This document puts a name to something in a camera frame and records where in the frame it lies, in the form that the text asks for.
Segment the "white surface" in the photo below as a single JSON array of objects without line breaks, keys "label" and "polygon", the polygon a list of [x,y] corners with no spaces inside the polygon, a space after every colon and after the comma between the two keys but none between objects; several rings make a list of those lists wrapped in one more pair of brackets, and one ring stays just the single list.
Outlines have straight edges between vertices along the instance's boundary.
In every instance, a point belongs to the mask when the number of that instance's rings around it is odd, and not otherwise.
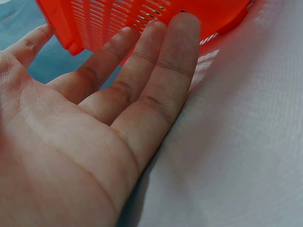
[{"label": "white surface", "polygon": [[303,226],[303,0],[257,0],[202,56],[125,224]]}]

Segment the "blue background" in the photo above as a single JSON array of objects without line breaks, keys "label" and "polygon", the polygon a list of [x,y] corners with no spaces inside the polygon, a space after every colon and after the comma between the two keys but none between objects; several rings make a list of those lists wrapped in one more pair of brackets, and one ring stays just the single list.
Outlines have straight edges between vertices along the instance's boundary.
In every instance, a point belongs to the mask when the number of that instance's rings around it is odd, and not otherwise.
[{"label": "blue background", "polygon": [[[0,50],[42,24],[45,24],[45,19],[34,0],[11,0],[0,4]],[[77,56],[71,56],[53,37],[37,55],[28,72],[36,80],[47,83],[57,76],[76,70],[91,54],[90,51],[83,51]],[[120,66],[103,88],[110,85],[119,69]]]}]

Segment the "plastic basket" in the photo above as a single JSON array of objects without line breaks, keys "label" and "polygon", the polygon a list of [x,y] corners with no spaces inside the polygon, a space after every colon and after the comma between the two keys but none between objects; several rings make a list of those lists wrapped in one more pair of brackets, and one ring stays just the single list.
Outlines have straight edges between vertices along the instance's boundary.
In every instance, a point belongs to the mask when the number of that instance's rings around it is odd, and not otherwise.
[{"label": "plastic basket", "polygon": [[125,26],[142,32],[149,21],[169,23],[180,12],[196,15],[202,39],[235,28],[247,15],[250,0],[36,0],[72,55],[97,51]]}]

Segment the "finger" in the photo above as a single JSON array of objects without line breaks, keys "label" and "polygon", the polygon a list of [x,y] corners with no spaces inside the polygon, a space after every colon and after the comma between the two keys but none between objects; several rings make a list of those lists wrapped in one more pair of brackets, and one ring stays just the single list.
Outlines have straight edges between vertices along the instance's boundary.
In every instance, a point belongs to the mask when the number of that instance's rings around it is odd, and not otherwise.
[{"label": "finger", "polygon": [[110,125],[141,94],[157,63],[165,33],[164,23],[151,22],[110,88],[92,94],[79,106]]},{"label": "finger", "polygon": [[199,39],[198,19],[187,13],[176,15],[144,91],[111,125],[141,171],[184,104],[198,59]]},{"label": "finger", "polygon": [[125,27],[94,53],[77,71],[48,83],[71,102],[78,104],[98,91],[139,39],[139,33]]},{"label": "finger", "polygon": [[53,34],[54,29],[50,25],[39,26],[4,51],[14,55],[27,68]]}]

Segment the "knuckle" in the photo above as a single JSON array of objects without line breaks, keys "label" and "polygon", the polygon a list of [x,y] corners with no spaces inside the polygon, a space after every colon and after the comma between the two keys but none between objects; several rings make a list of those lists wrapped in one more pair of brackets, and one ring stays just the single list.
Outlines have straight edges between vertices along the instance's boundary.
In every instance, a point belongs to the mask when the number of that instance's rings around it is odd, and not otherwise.
[{"label": "knuckle", "polygon": [[185,77],[191,78],[193,75],[193,72],[191,70],[188,70],[184,67],[180,67],[176,65],[175,63],[168,61],[168,60],[161,60],[157,63],[157,66],[160,68],[164,68],[167,70],[171,70],[174,72],[177,72]]},{"label": "knuckle", "polygon": [[35,30],[40,33],[40,36],[42,36],[43,38],[48,38],[49,34],[47,32],[47,29],[45,26],[39,26],[37,28],[35,28]]},{"label": "knuckle", "polygon": [[113,40],[109,40],[104,46],[104,50],[110,52],[112,55],[114,55],[118,61],[123,60],[123,56],[121,55],[120,51],[116,48],[116,44]]},{"label": "knuckle", "polygon": [[126,98],[127,103],[130,105],[133,101],[133,89],[129,84],[121,80],[114,81],[110,87],[112,90],[117,92]]},{"label": "knuckle", "polygon": [[156,65],[157,64],[157,59],[155,58],[152,58],[149,53],[145,50],[135,50],[133,52],[133,55],[138,57],[138,58],[141,58],[141,59],[144,59],[146,61],[148,61],[149,63],[151,63],[152,65]]},{"label": "knuckle", "polygon": [[162,101],[152,97],[152,96],[142,96],[140,98],[142,104],[152,109],[156,113],[158,113],[168,125],[172,125],[176,119],[175,110],[171,106],[164,104]]},{"label": "knuckle", "polygon": [[97,91],[99,89],[98,74],[92,68],[82,65],[77,69],[77,75],[81,80],[84,80],[89,84],[92,91]]}]

